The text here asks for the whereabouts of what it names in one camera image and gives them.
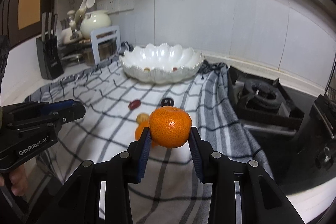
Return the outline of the person left hand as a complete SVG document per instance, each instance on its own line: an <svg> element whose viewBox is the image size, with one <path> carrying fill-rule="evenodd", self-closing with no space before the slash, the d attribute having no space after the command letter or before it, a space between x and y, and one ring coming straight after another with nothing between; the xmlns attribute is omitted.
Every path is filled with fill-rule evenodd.
<svg viewBox="0 0 336 224"><path fill-rule="evenodd" d="M12 183L11 191L15 196L23 196L28 189L28 180L25 166L21 165L9 173L9 179Z"/></svg>

